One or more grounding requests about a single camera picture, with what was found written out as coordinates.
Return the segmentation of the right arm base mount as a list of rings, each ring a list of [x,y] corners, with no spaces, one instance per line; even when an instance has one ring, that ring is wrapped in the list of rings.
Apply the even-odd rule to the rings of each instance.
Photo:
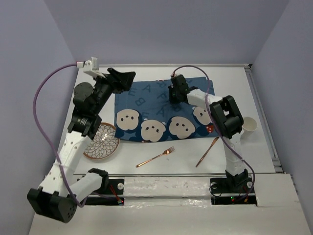
[[[232,188],[226,178],[210,179],[209,192],[212,205],[257,205],[255,190],[251,189],[252,179],[249,178],[240,186]]]

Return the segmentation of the blue cartoon placemat cloth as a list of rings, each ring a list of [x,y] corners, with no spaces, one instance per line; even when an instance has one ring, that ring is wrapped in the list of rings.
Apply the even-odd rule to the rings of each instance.
[[[206,109],[169,101],[170,80],[134,82],[115,97],[115,136],[135,142],[216,137]]]

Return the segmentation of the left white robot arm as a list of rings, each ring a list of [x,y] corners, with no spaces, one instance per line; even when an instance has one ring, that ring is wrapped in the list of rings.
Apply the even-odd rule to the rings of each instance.
[[[83,82],[74,88],[74,109],[63,146],[60,151],[54,151],[56,160],[38,188],[30,189],[27,194],[36,214],[68,223],[89,195],[108,189],[108,172],[97,168],[90,169],[73,185],[69,184],[98,131],[103,106],[112,94],[129,91],[136,75],[134,71],[118,72],[113,68],[107,71],[107,74],[93,75],[95,85]]]

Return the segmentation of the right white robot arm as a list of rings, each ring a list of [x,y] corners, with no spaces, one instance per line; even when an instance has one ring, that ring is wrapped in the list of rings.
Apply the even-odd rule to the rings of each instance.
[[[251,166],[241,156],[241,132],[244,119],[230,95],[219,97],[189,87],[183,75],[171,75],[169,97],[171,103],[186,103],[207,111],[215,131],[224,144],[226,177],[217,182],[215,189],[223,188],[226,193],[249,194],[254,186],[254,178],[248,176],[246,167]]]

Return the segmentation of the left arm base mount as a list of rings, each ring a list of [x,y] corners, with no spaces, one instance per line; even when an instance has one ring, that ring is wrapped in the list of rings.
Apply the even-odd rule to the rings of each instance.
[[[124,179],[109,179],[105,188],[100,188],[87,197],[86,206],[123,206]]]

